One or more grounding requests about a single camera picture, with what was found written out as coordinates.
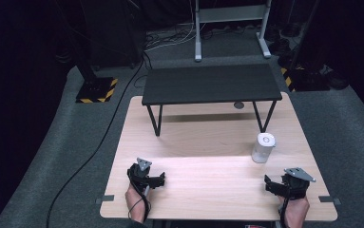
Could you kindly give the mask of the person's left hand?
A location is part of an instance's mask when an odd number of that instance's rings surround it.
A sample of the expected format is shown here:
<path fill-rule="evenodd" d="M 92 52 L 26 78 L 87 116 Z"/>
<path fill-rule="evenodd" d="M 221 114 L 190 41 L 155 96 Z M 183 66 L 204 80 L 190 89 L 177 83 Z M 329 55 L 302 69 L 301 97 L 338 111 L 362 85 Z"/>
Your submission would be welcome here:
<path fill-rule="evenodd" d="M 150 209 L 148 199 L 143 198 L 132 185 L 129 185 L 125 192 L 125 200 L 128 217 L 133 221 L 144 223 Z"/>

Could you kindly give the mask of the grey metal stand frame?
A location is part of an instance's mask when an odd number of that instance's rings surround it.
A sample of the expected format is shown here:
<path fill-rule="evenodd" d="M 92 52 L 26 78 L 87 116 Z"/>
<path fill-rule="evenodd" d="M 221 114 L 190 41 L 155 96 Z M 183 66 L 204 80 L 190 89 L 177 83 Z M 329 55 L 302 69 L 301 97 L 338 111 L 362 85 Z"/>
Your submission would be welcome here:
<path fill-rule="evenodd" d="M 265 0 L 264 4 L 253 6 L 238 6 L 214 9 L 201 9 L 200 0 L 195 0 L 195 57 L 199 63 L 202 60 L 201 53 L 201 24 L 237 22 L 237 21 L 261 21 L 260 32 L 256 33 L 263 57 L 268 59 L 272 56 L 265 41 L 265 31 L 271 11 L 272 0 Z"/>

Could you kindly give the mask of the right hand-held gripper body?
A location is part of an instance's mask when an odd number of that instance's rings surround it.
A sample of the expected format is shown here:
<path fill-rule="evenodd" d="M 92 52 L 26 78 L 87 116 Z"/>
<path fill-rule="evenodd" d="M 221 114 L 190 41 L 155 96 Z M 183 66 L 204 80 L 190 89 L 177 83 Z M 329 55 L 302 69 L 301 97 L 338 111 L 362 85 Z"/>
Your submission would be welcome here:
<path fill-rule="evenodd" d="M 316 182 L 314 177 L 300 167 L 285 168 L 284 172 L 285 174 L 281 178 L 285 192 L 282 196 L 289 200 L 305 198 L 310 182 Z"/>

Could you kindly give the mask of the person's right hand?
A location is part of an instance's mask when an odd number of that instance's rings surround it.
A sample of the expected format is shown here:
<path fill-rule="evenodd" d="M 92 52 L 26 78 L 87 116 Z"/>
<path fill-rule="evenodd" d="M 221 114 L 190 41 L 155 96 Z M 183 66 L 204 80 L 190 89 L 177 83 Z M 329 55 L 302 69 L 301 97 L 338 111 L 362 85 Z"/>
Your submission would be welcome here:
<path fill-rule="evenodd" d="M 307 198 L 289 200 L 284 214 L 285 225 L 288 228 L 302 228 L 309 208 Z"/>

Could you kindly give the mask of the white cylindrical container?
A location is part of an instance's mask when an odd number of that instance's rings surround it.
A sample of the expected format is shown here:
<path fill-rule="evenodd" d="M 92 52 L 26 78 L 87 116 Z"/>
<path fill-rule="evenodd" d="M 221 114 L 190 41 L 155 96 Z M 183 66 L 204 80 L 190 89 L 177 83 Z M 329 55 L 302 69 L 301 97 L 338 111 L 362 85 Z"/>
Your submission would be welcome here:
<path fill-rule="evenodd" d="M 259 133 L 252 151 L 252 160 L 256 163 L 266 163 L 276 146 L 276 138 L 270 133 Z"/>

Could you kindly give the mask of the black stand pole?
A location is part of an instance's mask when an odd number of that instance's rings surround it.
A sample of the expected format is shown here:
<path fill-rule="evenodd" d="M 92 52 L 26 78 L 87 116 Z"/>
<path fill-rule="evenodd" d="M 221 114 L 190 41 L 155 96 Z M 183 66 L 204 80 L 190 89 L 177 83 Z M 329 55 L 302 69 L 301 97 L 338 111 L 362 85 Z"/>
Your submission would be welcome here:
<path fill-rule="evenodd" d="M 53 0 L 54 4 L 57 8 L 57 17 L 60 19 L 60 24 L 62 25 L 62 31 L 64 34 L 64 40 L 66 41 L 67 45 L 69 46 L 71 56 L 74 59 L 78 69 L 80 70 L 81 75 L 84 78 L 84 81 L 92 85 L 96 81 L 96 75 L 93 73 L 90 65 L 88 64 L 84 53 L 79 46 L 77 40 L 75 39 L 71 27 L 65 17 L 60 4 L 57 0 Z"/>

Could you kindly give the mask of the black yellow striped base plate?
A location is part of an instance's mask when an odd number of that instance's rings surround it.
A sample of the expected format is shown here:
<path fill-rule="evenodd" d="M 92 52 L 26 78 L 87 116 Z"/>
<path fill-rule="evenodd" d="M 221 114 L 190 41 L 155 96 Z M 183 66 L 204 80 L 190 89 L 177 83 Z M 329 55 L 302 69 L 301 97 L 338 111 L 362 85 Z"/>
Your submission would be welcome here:
<path fill-rule="evenodd" d="M 316 71 L 309 71 L 303 67 L 281 70 L 285 84 L 291 92 L 325 91 L 330 88 L 324 76 Z"/>
<path fill-rule="evenodd" d="M 117 83 L 118 80 L 114 78 L 97 78 L 94 82 L 84 83 L 76 96 L 76 102 L 83 104 L 108 102 Z"/>

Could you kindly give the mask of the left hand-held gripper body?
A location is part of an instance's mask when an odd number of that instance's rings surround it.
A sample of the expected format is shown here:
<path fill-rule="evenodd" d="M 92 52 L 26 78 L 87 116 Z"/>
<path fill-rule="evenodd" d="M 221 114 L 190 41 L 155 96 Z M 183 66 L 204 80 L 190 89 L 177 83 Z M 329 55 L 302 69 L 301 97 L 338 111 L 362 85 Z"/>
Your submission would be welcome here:
<path fill-rule="evenodd" d="M 151 161 L 138 158 L 137 161 L 127 169 L 127 176 L 130 183 L 138 191 L 144 191 L 147 187 L 154 189 L 158 186 L 158 179 L 149 177 L 151 164 Z"/>

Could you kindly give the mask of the black low shelf table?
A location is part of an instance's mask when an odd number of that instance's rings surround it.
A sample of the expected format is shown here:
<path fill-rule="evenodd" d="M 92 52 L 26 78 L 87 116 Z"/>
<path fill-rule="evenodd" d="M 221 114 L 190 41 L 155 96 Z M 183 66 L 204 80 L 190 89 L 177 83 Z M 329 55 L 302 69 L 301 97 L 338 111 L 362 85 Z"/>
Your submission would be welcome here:
<path fill-rule="evenodd" d="M 266 64 L 199 66 L 152 69 L 147 73 L 142 105 L 147 108 L 154 133 L 161 134 L 162 114 L 154 105 L 269 102 L 273 111 L 282 99 Z"/>

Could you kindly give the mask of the grey table edge bracket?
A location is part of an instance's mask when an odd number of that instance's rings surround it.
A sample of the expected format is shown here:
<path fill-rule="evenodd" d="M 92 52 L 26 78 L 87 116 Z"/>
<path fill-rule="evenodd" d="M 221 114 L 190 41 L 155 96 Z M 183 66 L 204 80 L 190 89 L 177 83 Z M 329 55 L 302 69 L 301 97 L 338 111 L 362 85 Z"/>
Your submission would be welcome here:
<path fill-rule="evenodd" d="M 115 198 L 114 195 L 104 195 L 104 196 L 101 196 L 100 198 L 97 198 L 95 200 L 95 203 L 102 204 L 105 201 L 114 201 L 114 198 Z"/>
<path fill-rule="evenodd" d="M 332 196 L 319 196 L 320 202 L 331 202 L 333 205 L 341 205 L 341 200 Z"/>

